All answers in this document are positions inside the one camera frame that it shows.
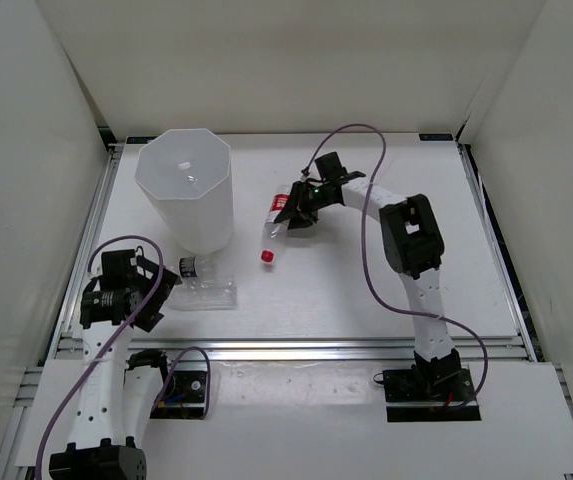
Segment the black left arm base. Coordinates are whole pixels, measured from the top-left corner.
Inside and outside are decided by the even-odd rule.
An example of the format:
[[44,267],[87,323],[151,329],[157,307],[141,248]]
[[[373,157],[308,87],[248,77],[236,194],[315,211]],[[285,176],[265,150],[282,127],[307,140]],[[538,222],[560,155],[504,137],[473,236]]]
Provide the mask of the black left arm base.
[[210,408],[210,381],[208,370],[175,370],[150,418],[204,420]]

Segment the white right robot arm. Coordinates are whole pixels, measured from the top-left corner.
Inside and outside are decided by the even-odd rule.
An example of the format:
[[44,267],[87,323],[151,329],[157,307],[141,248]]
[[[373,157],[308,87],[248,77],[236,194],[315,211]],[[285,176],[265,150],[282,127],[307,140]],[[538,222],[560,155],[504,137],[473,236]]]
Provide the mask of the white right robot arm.
[[442,235],[431,204],[422,194],[404,197],[374,186],[360,171],[348,171],[337,153],[315,160],[319,177],[300,179],[277,202],[275,222],[303,229],[332,205],[359,210],[381,229],[385,258],[399,275],[413,320],[413,386],[426,399],[436,400],[451,390],[461,360],[443,316],[439,291]]

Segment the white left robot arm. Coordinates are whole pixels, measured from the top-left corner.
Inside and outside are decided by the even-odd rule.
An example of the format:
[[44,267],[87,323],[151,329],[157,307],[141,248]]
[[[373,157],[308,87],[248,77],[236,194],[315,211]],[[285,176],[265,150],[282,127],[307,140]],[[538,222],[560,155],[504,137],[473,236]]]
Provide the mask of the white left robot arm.
[[51,454],[53,479],[144,479],[141,447],[155,400],[172,395],[176,377],[160,350],[132,354],[136,329],[151,331],[177,277],[142,248],[105,251],[80,304],[83,382],[66,447]]

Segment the clear bottle white cap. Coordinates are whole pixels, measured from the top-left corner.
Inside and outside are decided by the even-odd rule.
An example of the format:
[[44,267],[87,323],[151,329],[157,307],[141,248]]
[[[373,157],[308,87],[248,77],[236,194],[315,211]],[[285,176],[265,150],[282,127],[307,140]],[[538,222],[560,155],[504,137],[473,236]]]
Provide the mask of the clear bottle white cap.
[[237,307],[237,288],[233,277],[186,281],[176,285],[165,306],[177,311],[232,310]]

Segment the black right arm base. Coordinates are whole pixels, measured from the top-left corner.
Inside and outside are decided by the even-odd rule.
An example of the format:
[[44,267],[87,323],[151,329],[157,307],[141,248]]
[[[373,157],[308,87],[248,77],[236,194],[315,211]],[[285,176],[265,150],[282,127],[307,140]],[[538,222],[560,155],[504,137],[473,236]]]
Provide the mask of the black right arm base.
[[420,384],[415,368],[383,370],[373,376],[384,389],[388,423],[477,422],[480,409],[472,399],[474,385],[463,369],[442,386],[429,390]]

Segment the blue label clear bottle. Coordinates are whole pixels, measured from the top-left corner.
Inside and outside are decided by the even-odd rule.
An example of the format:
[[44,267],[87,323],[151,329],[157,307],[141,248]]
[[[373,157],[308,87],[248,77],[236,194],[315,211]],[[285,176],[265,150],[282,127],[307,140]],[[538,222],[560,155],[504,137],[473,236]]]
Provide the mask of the blue label clear bottle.
[[182,174],[186,184],[195,190],[199,189],[199,180],[196,171],[190,161],[185,161],[177,164],[177,169]]

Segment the red label red cap bottle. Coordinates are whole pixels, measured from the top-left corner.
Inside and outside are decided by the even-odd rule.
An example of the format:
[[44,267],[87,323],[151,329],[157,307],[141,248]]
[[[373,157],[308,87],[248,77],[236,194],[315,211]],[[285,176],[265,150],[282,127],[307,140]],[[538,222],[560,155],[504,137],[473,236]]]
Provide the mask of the red label red cap bottle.
[[276,265],[286,248],[287,222],[278,222],[277,217],[289,200],[290,185],[280,185],[272,197],[262,230],[260,260],[267,268]]

